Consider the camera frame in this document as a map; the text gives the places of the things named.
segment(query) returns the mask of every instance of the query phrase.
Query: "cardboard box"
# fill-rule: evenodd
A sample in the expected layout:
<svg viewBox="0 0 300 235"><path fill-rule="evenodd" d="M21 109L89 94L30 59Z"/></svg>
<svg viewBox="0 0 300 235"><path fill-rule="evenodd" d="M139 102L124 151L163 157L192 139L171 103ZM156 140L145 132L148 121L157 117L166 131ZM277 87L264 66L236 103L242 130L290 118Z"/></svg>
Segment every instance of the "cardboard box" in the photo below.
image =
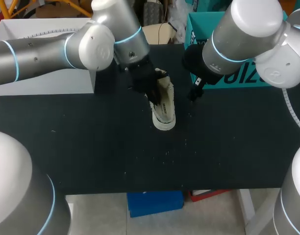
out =
<svg viewBox="0 0 300 235"><path fill-rule="evenodd" d="M188 14L185 49L191 44L205 44L212 35L224 12L193 12ZM191 73L194 83L196 76ZM247 60L233 75L226 75L216 85L205 85L204 89L246 88L270 86L260 78L252 59Z"/></svg>
<svg viewBox="0 0 300 235"><path fill-rule="evenodd" d="M77 19L21 19L0 23L0 41L60 29L78 29L89 18ZM57 36L59 33L46 36ZM0 95L25 94L88 94L94 92L96 71L65 69L35 78L0 85Z"/></svg>

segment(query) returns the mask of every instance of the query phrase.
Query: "blue box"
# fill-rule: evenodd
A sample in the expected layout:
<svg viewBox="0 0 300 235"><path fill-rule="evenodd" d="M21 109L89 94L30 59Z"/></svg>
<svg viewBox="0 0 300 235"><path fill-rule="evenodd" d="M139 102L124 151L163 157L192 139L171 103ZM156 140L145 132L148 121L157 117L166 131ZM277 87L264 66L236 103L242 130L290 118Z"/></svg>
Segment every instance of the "blue box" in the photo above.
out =
<svg viewBox="0 0 300 235"><path fill-rule="evenodd" d="M205 44L212 35L224 12L193 12L188 14L185 49L192 44ZM192 73L194 83L196 76ZM226 75L216 85L205 85L204 89L247 88L270 86L260 78L252 59L247 60L233 75Z"/></svg>
<svg viewBox="0 0 300 235"><path fill-rule="evenodd" d="M130 217L181 209L184 198L181 191L127 193Z"/></svg>

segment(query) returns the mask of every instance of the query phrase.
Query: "gray cylinder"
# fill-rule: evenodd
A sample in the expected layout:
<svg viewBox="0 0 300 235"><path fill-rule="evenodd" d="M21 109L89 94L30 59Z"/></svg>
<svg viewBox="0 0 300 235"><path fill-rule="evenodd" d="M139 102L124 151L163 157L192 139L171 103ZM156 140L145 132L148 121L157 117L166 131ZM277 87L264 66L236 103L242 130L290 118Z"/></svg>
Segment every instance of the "gray cylinder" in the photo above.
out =
<svg viewBox="0 0 300 235"><path fill-rule="evenodd" d="M273 220L278 235L300 235L300 149L277 197Z"/></svg>
<svg viewBox="0 0 300 235"><path fill-rule="evenodd" d="M25 147L1 132L0 169L0 235L68 234L71 215L65 197L31 163Z"/></svg>

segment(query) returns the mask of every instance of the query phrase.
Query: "black cable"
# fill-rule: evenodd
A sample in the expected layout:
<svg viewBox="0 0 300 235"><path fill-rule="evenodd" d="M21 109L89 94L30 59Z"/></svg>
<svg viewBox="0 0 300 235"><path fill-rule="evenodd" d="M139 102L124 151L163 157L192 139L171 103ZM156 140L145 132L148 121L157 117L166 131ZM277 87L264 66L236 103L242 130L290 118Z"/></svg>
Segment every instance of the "black cable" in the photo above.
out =
<svg viewBox="0 0 300 235"><path fill-rule="evenodd" d="M159 31L158 31L158 45L160 44L160 29L161 29L162 24L160 25Z"/></svg>

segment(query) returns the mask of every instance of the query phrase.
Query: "floor tile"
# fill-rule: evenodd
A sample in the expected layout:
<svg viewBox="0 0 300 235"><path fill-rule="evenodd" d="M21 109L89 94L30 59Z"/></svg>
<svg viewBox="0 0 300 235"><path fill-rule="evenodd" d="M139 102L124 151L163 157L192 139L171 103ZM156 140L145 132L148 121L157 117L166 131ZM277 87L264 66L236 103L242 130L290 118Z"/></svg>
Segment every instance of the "floor tile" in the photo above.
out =
<svg viewBox="0 0 300 235"><path fill-rule="evenodd" d="M70 235L126 235L126 193L67 196L73 203Z"/></svg>

